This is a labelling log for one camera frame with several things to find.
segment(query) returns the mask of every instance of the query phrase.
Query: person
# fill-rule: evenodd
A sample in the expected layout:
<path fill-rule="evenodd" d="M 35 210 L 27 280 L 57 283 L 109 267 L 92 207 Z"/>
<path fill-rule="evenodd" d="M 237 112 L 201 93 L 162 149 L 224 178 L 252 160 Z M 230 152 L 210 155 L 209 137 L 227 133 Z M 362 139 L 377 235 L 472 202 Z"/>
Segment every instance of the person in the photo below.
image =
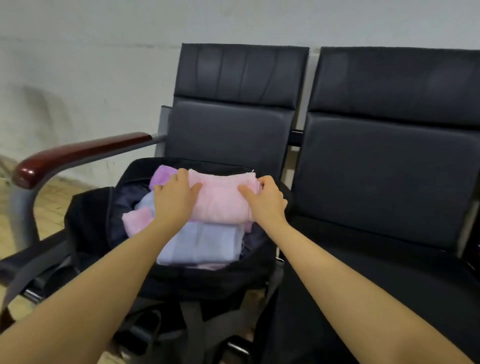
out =
<path fill-rule="evenodd" d="M 260 182 L 259 194 L 239 187 L 255 221 L 284 253 L 360 363 L 471 363 L 421 317 L 293 229 L 285 218 L 287 202 L 273 179 L 265 176 Z M 189 187 L 184 169 L 163 188 L 156 186 L 153 222 L 4 332 L 1 361 L 96 363 L 157 255 L 192 214 L 201 187 Z"/>

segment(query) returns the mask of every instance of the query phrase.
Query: black leather seat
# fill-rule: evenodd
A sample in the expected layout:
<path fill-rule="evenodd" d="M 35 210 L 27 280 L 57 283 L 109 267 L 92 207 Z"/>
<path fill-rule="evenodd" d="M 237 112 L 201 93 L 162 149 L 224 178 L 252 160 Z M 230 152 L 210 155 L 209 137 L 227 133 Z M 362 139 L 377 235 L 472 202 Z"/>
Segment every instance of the black leather seat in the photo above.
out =
<path fill-rule="evenodd" d="M 308 51 L 183 44 L 165 155 L 279 178 Z"/>
<path fill-rule="evenodd" d="M 480 171 L 479 65 L 479 51 L 322 49 L 292 188 L 295 228 L 475 362 L 480 284 L 455 249 Z M 266 315 L 262 363 L 356 363 L 288 263 Z"/>

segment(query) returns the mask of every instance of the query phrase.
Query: backpack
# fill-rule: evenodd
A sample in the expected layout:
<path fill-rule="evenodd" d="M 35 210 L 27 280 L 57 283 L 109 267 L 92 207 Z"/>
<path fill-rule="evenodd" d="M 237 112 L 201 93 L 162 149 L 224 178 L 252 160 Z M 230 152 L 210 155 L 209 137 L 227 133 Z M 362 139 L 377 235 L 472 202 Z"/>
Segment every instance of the backpack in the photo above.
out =
<path fill-rule="evenodd" d="M 251 168 L 180 158 L 143 158 L 130 164 L 115 187 L 87 191 L 73 197 L 65 215 L 68 261 L 45 284 L 45 294 L 72 279 L 128 237 L 121 216 L 149 192 L 149 182 L 160 165 L 194 169 L 200 173 L 233 175 Z M 276 181 L 293 205 L 290 190 Z M 113 341 L 124 357 L 160 359 L 168 363 L 208 363 L 228 337 L 251 328 L 280 283 L 282 261 L 266 233 L 253 224 L 244 237 L 256 248 L 242 252 L 239 261 L 218 270 L 155 264 Z M 268 293 L 259 303 L 240 306 L 247 290 Z"/>

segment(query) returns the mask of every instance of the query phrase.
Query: wall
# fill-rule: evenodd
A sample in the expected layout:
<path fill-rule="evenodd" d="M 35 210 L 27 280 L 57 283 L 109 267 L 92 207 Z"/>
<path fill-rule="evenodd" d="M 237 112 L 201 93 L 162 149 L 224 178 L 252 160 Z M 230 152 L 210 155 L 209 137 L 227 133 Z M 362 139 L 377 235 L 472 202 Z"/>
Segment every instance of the wall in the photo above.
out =
<path fill-rule="evenodd" d="M 0 154 L 156 131 L 182 42 L 480 49 L 476 0 L 1 0 Z M 65 172 L 112 185 L 130 152 Z"/>

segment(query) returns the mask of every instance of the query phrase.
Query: folded light blue cloth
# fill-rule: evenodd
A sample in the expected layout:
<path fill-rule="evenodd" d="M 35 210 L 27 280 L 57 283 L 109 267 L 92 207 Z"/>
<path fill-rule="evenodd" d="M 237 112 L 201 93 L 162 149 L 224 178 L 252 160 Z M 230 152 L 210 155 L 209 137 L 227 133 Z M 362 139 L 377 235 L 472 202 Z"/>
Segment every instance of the folded light blue cloth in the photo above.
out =
<path fill-rule="evenodd" d="M 148 207 L 155 215 L 153 192 L 147 193 L 135 206 L 135 210 L 142 207 Z M 243 224 L 188 221 L 165 245 L 156 262 L 161 265 L 186 266 L 232 263 L 240 258 L 244 234 Z"/>

